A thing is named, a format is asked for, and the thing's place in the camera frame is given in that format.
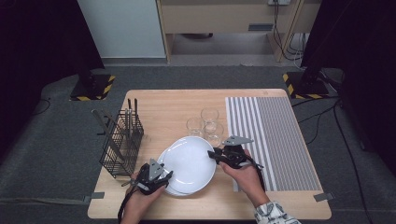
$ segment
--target yellow and black tape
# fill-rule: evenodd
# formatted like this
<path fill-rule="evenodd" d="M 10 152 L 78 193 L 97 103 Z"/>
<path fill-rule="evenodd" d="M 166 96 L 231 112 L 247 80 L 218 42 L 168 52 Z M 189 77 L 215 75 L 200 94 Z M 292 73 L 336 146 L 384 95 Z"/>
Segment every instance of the yellow and black tape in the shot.
<path fill-rule="evenodd" d="M 104 100 L 107 97 L 108 92 L 110 91 L 115 78 L 116 78 L 115 76 L 109 76 L 106 87 L 104 88 L 103 93 L 100 95 L 95 95 L 95 96 L 80 95 L 80 96 L 70 97 L 70 100 L 71 101 Z"/>
<path fill-rule="evenodd" d="M 288 88 L 289 95 L 291 99 L 320 99 L 329 97 L 328 94 L 297 94 L 293 88 L 292 83 L 290 82 L 288 74 L 283 75 L 283 80 L 286 83 L 286 87 Z"/>

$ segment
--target striped mat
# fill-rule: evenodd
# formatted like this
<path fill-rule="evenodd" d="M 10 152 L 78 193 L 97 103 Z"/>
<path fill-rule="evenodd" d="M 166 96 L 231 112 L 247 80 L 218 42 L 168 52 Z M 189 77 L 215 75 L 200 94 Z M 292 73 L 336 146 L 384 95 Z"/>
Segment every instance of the striped mat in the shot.
<path fill-rule="evenodd" d="M 287 97 L 226 97 L 230 135 L 253 139 L 244 144 L 263 165 L 269 191 L 320 190 L 315 168 Z"/>

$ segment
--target glass cup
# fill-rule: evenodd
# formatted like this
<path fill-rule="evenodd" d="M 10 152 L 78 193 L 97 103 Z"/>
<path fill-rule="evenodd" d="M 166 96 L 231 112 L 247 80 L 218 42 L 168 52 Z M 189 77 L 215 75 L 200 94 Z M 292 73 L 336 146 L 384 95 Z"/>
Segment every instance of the glass cup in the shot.
<path fill-rule="evenodd" d="M 215 108 L 204 108 L 201 111 L 201 118 L 205 122 L 205 132 L 213 133 L 218 124 L 219 111 Z"/>
<path fill-rule="evenodd" d="M 219 147 L 222 143 L 222 135 L 224 133 L 223 126 L 217 122 L 216 130 L 211 133 L 205 133 L 205 140 L 212 146 L 212 147 Z"/>
<path fill-rule="evenodd" d="M 205 136 L 205 122 L 201 118 L 191 118 L 186 123 L 189 136 Z"/>

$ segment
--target sleeve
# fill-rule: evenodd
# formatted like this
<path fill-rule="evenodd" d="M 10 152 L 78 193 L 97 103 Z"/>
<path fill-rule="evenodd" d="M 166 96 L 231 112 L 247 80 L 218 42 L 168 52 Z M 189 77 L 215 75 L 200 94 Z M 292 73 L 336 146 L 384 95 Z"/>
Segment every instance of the sleeve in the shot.
<path fill-rule="evenodd" d="M 254 212 L 258 224 L 301 224 L 296 218 L 283 211 L 278 202 L 269 202 L 260 205 Z"/>

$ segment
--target white cabinet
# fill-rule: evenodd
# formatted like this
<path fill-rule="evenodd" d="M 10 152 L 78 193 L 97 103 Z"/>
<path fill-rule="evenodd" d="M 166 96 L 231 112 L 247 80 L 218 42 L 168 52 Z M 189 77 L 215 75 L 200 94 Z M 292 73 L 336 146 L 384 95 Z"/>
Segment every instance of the white cabinet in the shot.
<path fill-rule="evenodd" d="M 155 0 L 78 0 L 102 58 L 165 58 Z"/>

